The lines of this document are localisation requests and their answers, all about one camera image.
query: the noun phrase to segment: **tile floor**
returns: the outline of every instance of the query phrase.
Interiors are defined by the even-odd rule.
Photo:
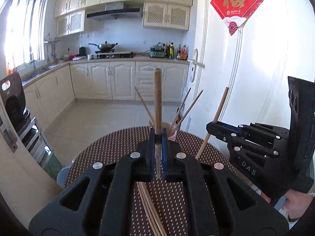
[[[162,120],[171,123],[179,105],[163,105]],[[148,108],[154,116],[154,105]],[[58,160],[70,166],[72,159],[98,138],[123,128],[148,126],[148,121],[141,103],[77,101],[54,123],[47,139]]]

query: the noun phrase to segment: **lattice cabinet door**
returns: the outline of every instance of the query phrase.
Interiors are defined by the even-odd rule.
[[[190,7],[169,4],[166,27],[188,30]]]
[[[68,34],[69,29],[69,15],[57,19],[56,37]]]
[[[69,34],[84,31],[85,11],[77,11],[69,15]]]
[[[146,2],[144,7],[144,27],[166,27],[167,7],[165,3]]]

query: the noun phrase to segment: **chopstick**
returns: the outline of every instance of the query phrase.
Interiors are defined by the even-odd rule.
[[[161,69],[154,70],[154,127],[155,134],[162,134],[162,75]],[[157,179],[161,178],[161,141],[155,144],[155,160]]]
[[[137,182],[138,188],[140,187],[143,193],[143,196],[145,197],[145,201],[147,206],[149,207],[149,210],[151,211],[151,214],[153,216],[154,221],[156,222],[156,225],[158,227],[159,232],[161,233],[162,236],[167,236],[165,229],[162,225],[162,222],[158,216],[157,211],[155,210],[154,204],[152,202],[151,196],[149,194],[149,191],[145,185],[144,182]]]
[[[175,115],[175,118],[174,118],[174,120],[173,120],[173,122],[172,122],[172,124],[171,124],[171,126],[170,126],[169,136],[171,136],[170,134],[171,134],[172,128],[173,128],[173,126],[174,126],[174,124],[175,124],[175,122],[176,122],[176,120],[177,120],[177,117],[178,117],[179,113],[181,112],[181,109],[182,109],[183,105],[185,104],[185,101],[186,101],[186,99],[187,99],[187,97],[188,97],[188,94],[189,94],[189,92],[190,92],[191,89],[192,89],[192,88],[189,88],[189,90],[187,91],[187,94],[186,94],[186,96],[185,96],[183,102],[181,103],[181,106],[179,107],[179,109],[178,109],[178,111],[177,111],[177,114]]]
[[[139,98],[140,98],[141,101],[142,101],[142,104],[143,104],[144,108],[146,109],[146,112],[148,113],[148,115],[149,115],[149,117],[150,117],[151,122],[154,123],[154,119],[153,119],[153,117],[152,117],[152,115],[151,115],[151,113],[150,113],[148,107],[146,106],[146,104],[145,104],[143,98],[141,97],[141,94],[140,94],[139,90],[137,89],[137,87],[135,87],[135,89],[136,89],[136,92],[138,93]]]
[[[142,202],[146,217],[148,218],[152,231],[155,236],[161,236],[160,231],[158,230],[157,224],[155,222],[155,219],[153,218],[152,213],[149,211],[150,210],[148,206],[149,204],[146,201],[145,194],[143,192],[143,189],[140,186],[140,182],[137,182],[137,187],[138,187],[139,195],[141,198],[141,202]]]
[[[217,112],[216,112],[216,114],[215,114],[215,117],[214,117],[214,119],[213,119],[213,123],[216,123],[216,122],[218,121],[218,118],[219,118],[220,113],[221,113],[221,111],[222,111],[222,108],[223,108],[224,102],[225,102],[225,100],[226,100],[226,96],[227,96],[228,91],[229,91],[229,88],[226,87],[225,90],[224,90],[224,93],[223,93],[221,102],[220,102],[220,104],[219,104],[218,110],[217,110]],[[208,143],[208,140],[209,140],[210,136],[211,136],[211,135],[210,135],[209,133],[207,133],[206,137],[204,138],[204,142],[202,143],[202,145],[201,145],[201,147],[200,147],[200,149],[199,149],[199,151],[198,151],[198,153],[197,153],[197,155],[196,155],[196,159],[199,159],[199,157],[200,157],[202,151],[204,150],[206,144]]]
[[[196,103],[196,101],[198,100],[198,98],[200,97],[201,93],[203,92],[203,90],[201,90],[201,92],[198,94],[198,96],[195,98],[195,100],[193,101],[193,103],[190,105],[190,107],[187,109],[186,113],[183,115],[183,117],[181,118],[181,120],[179,121],[179,123],[176,125],[176,127],[174,128],[174,130],[171,130],[170,135],[173,134],[173,132],[177,131],[178,127],[180,126],[181,122],[185,119],[185,117],[187,116],[187,114],[189,113],[189,111],[192,109],[192,107],[194,106],[194,104]]]

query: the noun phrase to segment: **backsplash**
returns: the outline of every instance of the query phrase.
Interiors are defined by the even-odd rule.
[[[116,43],[116,51],[133,51],[141,53],[149,50],[158,42],[174,42],[175,49],[182,44],[186,31],[166,28],[144,28],[141,18],[118,18],[104,21],[85,19],[82,33],[60,38],[61,52],[79,53],[79,47],[85,46],[87,53],[94,53],[98,48],[88,43]]]

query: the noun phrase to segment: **brown patterned tablecloth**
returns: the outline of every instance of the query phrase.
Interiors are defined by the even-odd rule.
[[[148,139],[149,129],[150,127],[123,129],[93,142],[79,154],[72,164],[66,178],[65,187],[71,184],[93,163],[100,161],[104,165],[112,164],[121,157],[135,151],[138,142]],[[203,139],[179,131],[176,142],[180,144],[182,152],[196,156]],[[229,161],[210,144],[207,144],[204,148],[199,161],[209,165],[221,162],[234,171]],[[186,207],[182,183],[166,183],[164,180],[154,180],[147,183],[147,188],[167,234],[169,236],[187,235]],[[133,200],[130,235],[154,236],[136,186]]]

